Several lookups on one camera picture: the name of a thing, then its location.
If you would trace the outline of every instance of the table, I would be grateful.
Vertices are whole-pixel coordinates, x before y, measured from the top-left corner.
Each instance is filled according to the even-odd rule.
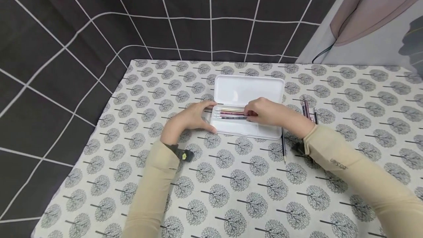
[[[301,111],[307,98],[321,124],[423,199],[423,84],[403,68],[137,59],[33,237],[120,237],[151,144],[187,105],[213,99],[218,74],[285,79],[284,104]],[[383,237],[353,189],[285,141],[286,165],[281,140],[184,132],[195,157],[179,166],[160,237]]]

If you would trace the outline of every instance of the beige sleeve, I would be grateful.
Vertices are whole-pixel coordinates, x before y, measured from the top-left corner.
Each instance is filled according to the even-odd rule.
[[[160,141],[151,147],[122,238],[157,238],[179,159]]]
[[[348,183],[373,208],[389,238],[423,237],[423,202],[406,186],[351,148],[336,131],[315,126],[306,154]]]

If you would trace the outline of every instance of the left hand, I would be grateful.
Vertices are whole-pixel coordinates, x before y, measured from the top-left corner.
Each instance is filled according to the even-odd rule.
[[[204,129],[216,133],[216,128],[203,121],[201,114],[205,108],[212,108],[217,105],[214,101],[193,103],[186,109],[173,116],[164,126],[160,141],[165,144],[178,143],[179,135],[185,129]]]
[[[172,118],[172,121],[177,121],[184,129],[204,129],[206,131],[216,133],[216,128],[206,123],[201,118],[204,108],[213,108],[215,105],[217,105],[217,102],[214,101],[193,103],[175,115]]]

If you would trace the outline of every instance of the right hand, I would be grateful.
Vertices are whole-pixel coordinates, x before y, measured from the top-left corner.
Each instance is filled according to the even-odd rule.
[[[248,116],[248,121],[254,123],[282,126],[282,115],[289,109],[282,104],[272,102],[266,98],[258,98],[250,101],[245,106],[244,115]]]
[[[314,122],[301,113],[265,98],[250,101],[244,108],[244,115],[254,123],[282,127],[298,138],[306,137],[314,128]]]

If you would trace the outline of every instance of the black cable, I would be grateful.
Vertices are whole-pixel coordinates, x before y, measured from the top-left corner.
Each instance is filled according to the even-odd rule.
[[[357,10],[358,5],[360,5],[361,0],[358,1],[357,6],[353,9],[353,11],[348,15],[348,17],[346,17],[346,19],[343,21],[343,23],[341,24],[341,26],[339,27],[339,31],[342,30],[342,27],[344,26],[345,22],[351,17],[351,15]],[[326,49],[324,49],[323,51],[321,51],[318,55],[316,55],[316,57],[313,58],[313,60],[311,61],[312,64],[314,64],[314,61],[317,59],[317,57],[319,57],[320,55],[323,55],[326,52],[329,52],[330,49],[332,49],[332,46],[334,46],[335,43],[332,43],[331,46],[327,47]]]

